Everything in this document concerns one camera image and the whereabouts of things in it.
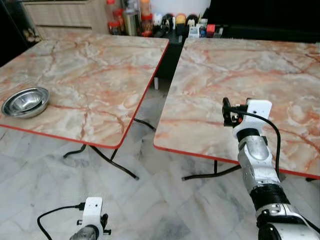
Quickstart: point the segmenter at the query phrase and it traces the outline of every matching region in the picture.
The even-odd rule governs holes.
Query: floor
[[[138,118],[157,126],[168,89],[162,81],[160,90],[149,89]],[[257,239],[255,210],[240,170],[182,182],[189,174],[210,173],[213,162],[156,150],[153,138],[152,130],[135,122],[115,157],[140,177],[135,181],[90,148],[62,158],[81,144],[0,128],[0,239],[44,240],[37,226],[40,214],[89,196],[103,198],[112,229],[106,240]],[[291,203],[320,226],[320,181],[281,178]],[[54,240],[67,240],[80,229],[81,216],[77,209],[66,209],[42,223]]]

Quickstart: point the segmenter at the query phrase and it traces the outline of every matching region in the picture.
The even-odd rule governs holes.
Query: power cord
[[[85,202],[81,202],[81,203],[78,204],[78,205],[63,206],[63,207],[58,207],[58,208],[56,208],[56,209],[53,209],[53,210],[51,210],[51,211],[47,211],[47,212],[43,213],[42,215],[40,215],[40,216],[37,218],[36,222],[37,222],[39,228],[41,229],[41,231],[43,232],[43,234],[46,236],[46,238],[47,238],[48,240],[53,240],[53,239],[51,238],[51,236],[49,235],[49,233],[48,233],[48,232],[45,230],[45,228],[42,226],[42,224],[41,224],[41,222],[40,222],[40,219],[41,219],[42,217],[44,217],[45,215],[51,214],[51,213],[53,213],[53,212],[56,212],[56,211],[59,211],[59,210],[62,210],[62,209],[79,209],[79,211],[83,211],[83,210],[85,209],[85,204],[86,204]]]
[[[257,118],[257,119],[260,119],[264,122],[266,122],[267,124],[269,124],[275,131],[276,133],[276,154],[275,154],[275,172],[276,172],[276,175],[279,177],[279,160],[280,160],[280,147],[281,147],[281,136],[280,136],[280,132],[279,132],[279,129],[276,127],[276,125],[273,124],[272,121],[270,121],[269,119],[266,119],[262,116],[259,116],[259,115],[256,115],[256,114],[253,114],[253,113],[249,113],[249,112],[246,112],[246,111],[241,111],[241,110],[236,110],[236,109],[232,109],[230,107],[222,107],[223,109],[229,111],[229,112],[233,112],[233,113],[236,113],[236,114],[242,114],[242,115],[248,115],[248,116],[251,116],[253,118]]]

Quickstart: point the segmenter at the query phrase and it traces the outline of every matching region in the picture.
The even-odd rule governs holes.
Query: marble table
[[[169,41],[62,33],[0,68],[0,104],[26,88],[49,90],[47,109],[29,119],[0,113],[0,126],[118,149]]]
[[[272,102],[280,172],[320,179],[320,51],[315,44],[190,39],[184,44],[153,144],[159,150],[239,164],[222,99]],[[265,126],[273,156],[277,137]]]

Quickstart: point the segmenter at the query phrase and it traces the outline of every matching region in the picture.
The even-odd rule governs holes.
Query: stainless steel bowl
[[[24,89],[9,97],[1,111],[6,116],[28,119],[42,113],[48,106],[49,92],[43,87]]]

